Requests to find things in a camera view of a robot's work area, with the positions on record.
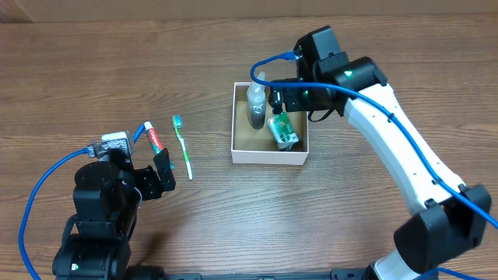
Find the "red green toothpaste tube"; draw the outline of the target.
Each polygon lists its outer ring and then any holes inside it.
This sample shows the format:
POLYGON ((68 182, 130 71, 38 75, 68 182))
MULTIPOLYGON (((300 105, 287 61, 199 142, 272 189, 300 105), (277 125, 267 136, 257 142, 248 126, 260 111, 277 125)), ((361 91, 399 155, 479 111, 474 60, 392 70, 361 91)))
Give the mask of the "red green toothpaste tube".
MULTIPOLYGON (((149 142, 152 146, 154 156, 158 154, 162 149, 165 149, 163 146, 162 142, 160 141, 160 138, 156 132, 156 129, 153 127, 153 124, 150 121, 146 121, 144 123, 145 125, 145 131, 148 136, 149 142)), ((174 168, 174 165, 170 161, 171 168, 174 168)))

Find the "clear spray bottle dark liquid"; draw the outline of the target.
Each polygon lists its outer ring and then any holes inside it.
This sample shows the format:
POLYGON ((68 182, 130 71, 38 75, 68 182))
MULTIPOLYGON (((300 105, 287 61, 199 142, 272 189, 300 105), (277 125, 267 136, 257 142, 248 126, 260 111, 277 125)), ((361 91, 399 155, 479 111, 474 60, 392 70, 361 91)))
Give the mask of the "clear spray bottle dark liquid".
POLYGON ((247 118, 253 129, 262 129, 265 124, 265 86, 252 81, 247 89, 247 118))

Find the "green soap packet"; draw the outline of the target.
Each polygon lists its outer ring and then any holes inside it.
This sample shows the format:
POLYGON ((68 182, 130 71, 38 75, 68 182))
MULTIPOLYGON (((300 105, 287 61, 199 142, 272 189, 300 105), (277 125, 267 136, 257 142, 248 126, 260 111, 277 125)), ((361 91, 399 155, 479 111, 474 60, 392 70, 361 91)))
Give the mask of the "green soap packet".
POLYGON ((270 117, 267 120, 267 125, 280 151, 290 151, 299 142, 299 137, 294 131, 286 112, 270 117))

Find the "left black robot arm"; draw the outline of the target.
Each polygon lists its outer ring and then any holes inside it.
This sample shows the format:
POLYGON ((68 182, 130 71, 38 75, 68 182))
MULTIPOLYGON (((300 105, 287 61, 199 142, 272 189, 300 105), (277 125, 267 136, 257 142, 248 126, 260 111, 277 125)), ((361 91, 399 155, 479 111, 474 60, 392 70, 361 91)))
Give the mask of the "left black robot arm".
POLYGON ((76 213, 67 220, 54 257, 57 279, 125 279, 140 204, 176 186, 167 149, 153 157, 155 167, 142 169, 117 149, 105 157, 75 174, 76 213))

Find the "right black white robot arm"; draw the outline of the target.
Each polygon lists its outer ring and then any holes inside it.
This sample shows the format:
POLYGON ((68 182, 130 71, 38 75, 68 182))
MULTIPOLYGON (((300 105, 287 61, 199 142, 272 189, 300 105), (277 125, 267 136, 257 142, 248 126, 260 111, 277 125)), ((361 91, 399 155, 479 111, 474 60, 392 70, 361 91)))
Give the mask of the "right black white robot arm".
POLYGON ((330 26, 301 37, 285 59, 296 77, 270 84, 274 111, 337 112, 370 143, 393 176, 410 218, 394 233, 395 249, 366 269, 366 279, 436 278, 442 264, 476 248, 495 225, 490 193, 469 187, 428 146, 394 89, 368 57, 349 59, 330 26))

